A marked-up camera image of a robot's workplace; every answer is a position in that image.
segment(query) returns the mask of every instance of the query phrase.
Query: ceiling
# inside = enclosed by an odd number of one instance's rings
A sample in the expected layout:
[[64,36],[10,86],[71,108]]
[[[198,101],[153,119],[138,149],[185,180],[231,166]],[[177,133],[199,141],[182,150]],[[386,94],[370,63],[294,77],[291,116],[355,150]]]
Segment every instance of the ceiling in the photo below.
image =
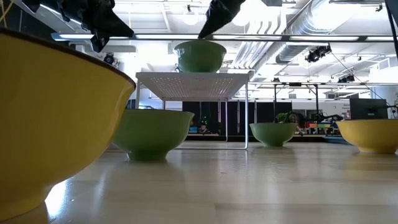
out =
[[[116,6],[113,9],[114,12],[129,25],[135,33],[197,34],[205,22],[205,12],[211,0],[115,1]],[[258,4],[260,0],[246,0],[246,2],[251,1]],[[295,0],[295,2],[296,5],[286,4],[283,13],[279,9],[277,14],[270,13],[271,11],[260,11],[258,7],[257,9],[255,7],[251,8],[250,13],[245,14],[246,17],[250,18],[250,23],[245,26],[237,26],[234,23],[230,23],[217,33],[256,33],[256,31],[253,32],[251,26],[258,21],[269,21],[267,26],[277,23],[279,29],[272,30],[272,33],[281,33],[284,31],[284,29],[281,28],[289,24],[289,21],[299,13],[308,0]],[[16,0],[16,4],[27,10],[21,4],[21,0]],[[187,4],[191,5],[193,15],[187,14]],[[327,6],[322,10],[327,12],[328,7],[332,6]],[[351,13],[349,18],[342,24],[339,24],[338,27],[335,27],[330,34],[391,35],[391,28],[386,10],[383,9],[380,12],[376,12],[376,8],[376,5],[358,5],[358,8],[356,8],[354,12],[349,12]],[[341,17],[338,13],[329,13],[326,15],[331,21]],[[71,34],[86,32],[81,29],[80,25],[74,22],[65,23],[59,15],[42,7],[34,16],[60,33]],[[121,58],[126,58],[125,61],[127,63],[132,63],[132,61],[130,62],[128,60],[135,58],[134,62],[137,62],[137,60],[140,61],[139,65],[143,71],[169,72],[175,67],[176,58],[172,55],[172,49],[177,44],[179,44],[177,41],[110,41],[108,45],[133,45],[136,47],[136,52],[133,54],[119,54]],[[222,72],[227,72],[228,69],[232,67],[231,63],[234,63],[234,60],[244,44],[241,42],[220,42],[220,44],[224,45],[227,49],[227,55],[224,60],[226,61],[225,65],[230,66],[222,69]],[[271,49],[271,43],[268,44],[268,49]],[[347,75],[348,72],[346,68],[350,68],[350,71],[355,72],[358,78],[360,77],[361,81],[365,82],[369,80],[370,67],[377,64],[378,61],[386,59],[386,57],[393,57],[395,54],[393,44],[335,43],[331,44],[331,49],[335,56],[329,54],[325,58],[309,66],[303,62],[304,56],[297,56],[286,65],[268,65],[265,67],[261,64],[264,60],[261,61],[260,59],[268,54],[269,51],[267,51],[264,55],[260,55],[259,58],[257,58],[258,62],[255,67],[248,68],[255,69],[256,75],[254,78],[271,81],[274,77],[278,77],[282,82],[305,82],[308,80],[311,80],[311,82],[335,82],[338,80],[338,77]]]

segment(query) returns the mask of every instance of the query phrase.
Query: ductwork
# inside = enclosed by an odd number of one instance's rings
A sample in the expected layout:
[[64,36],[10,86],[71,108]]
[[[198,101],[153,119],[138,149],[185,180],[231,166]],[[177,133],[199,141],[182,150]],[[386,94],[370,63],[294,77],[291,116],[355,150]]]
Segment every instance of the ductwork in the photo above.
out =
[[[359,6],[329,4],[329,0],[313,0],[286,29],[284,34],[290,35],[327,35],[346,22]],[[273,43],[263,63],[290,63],[296,56],[305,51],[309,45],[286,45]]]

